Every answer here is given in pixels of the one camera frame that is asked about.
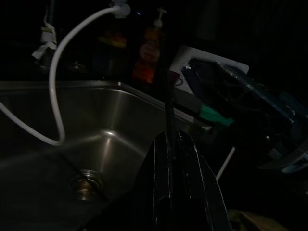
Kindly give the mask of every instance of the white hose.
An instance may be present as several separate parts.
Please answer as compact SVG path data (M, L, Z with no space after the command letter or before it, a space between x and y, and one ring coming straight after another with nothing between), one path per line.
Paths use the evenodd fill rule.
M56 71L57 66L59 63L59 59L61 57L61 54L69 41L78 34L79 31L81 31L86 25L94 21L95 19L107 14L112 13L115 11L120 11L121 7L115 6L111 8L106 8L101 11L98 11L94 14L92 14L90 17L83 20L80 24L78 24L74 29L72 29L65 38L61 41L59 44L56 52L54 53L54 56L51 61L50 71L49 71L49 94L50 94L50 101L52 106L53 115L57 124L58 132L59 132L59 140L55 141L52 140L41 133L35 131L33 128L25 124L23 121L21 121L19 118L17 118L9 109L6 108L1 102L0 102L0 110L8 117L10 118L15 124L20 126L25 131L29 132L31 135L35 136L36 138L40 139L41 141L44 141L45 143L58 146L61 145L65 141L65 130L59 110L58 100L57 100L57 94L56 94Z

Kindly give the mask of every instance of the stainless steel sink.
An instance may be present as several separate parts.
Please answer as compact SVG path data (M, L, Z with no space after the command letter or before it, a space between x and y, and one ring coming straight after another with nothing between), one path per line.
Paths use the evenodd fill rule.
M0 100L56 139L47 86L4 82ZM152 140L166 129L164 104L122 83L63 82L57 95L67 135L59 147L37 140L0 113L1 230L76 230L108 204L76 196L76 168L98 173L112 201L131 189ZM177 129L194 139L208 136L206 124L175 114Z

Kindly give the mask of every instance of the sink drain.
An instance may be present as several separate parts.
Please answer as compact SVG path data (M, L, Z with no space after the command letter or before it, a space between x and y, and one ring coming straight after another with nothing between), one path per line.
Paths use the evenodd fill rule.
M103 194L103 179L98 172L81 170L70 180L70 191L74 198L91 201L101 198Z

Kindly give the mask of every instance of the bottle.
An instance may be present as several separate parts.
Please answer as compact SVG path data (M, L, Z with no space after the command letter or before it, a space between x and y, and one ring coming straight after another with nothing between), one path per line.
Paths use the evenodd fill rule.
M140 47L139 59L135 64L133 79L145 83L152 83L155 74L156 65L159 59L159 40L161 37L161 28L163 27L162 16L167 13L159 8L159 17L154 20L154 27L147 28L144 33L144 44Z

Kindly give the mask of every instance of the sink basin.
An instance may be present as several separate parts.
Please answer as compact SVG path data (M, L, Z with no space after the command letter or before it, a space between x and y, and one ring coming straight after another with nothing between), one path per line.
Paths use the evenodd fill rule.
M47 83L4 82L0 92L21 120L57 139ZM122 83L63 82L57 95L62 146L44 144L0 113L1 230L76 230L132 188L152 140L166 130L164 104ZM178 110L175 115L177 129L193 139L208 136L206 124ZM109 201L96 192L81 200L89 194L80 189L87 184L78 181L81 170L94 173Z

